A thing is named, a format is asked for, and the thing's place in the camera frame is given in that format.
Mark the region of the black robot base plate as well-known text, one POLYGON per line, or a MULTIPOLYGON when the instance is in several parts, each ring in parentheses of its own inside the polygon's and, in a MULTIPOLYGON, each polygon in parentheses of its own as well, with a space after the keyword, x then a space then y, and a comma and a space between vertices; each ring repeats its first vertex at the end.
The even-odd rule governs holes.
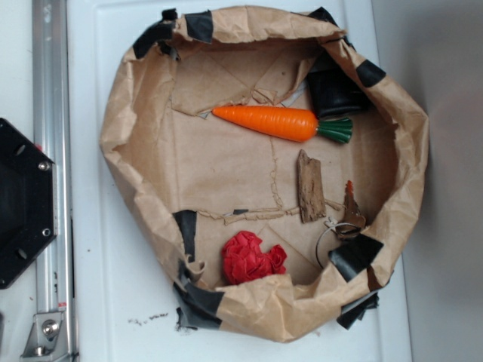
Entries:
POLYGON ((1 288, 54 239, 54 162, 1 120, 1 288))

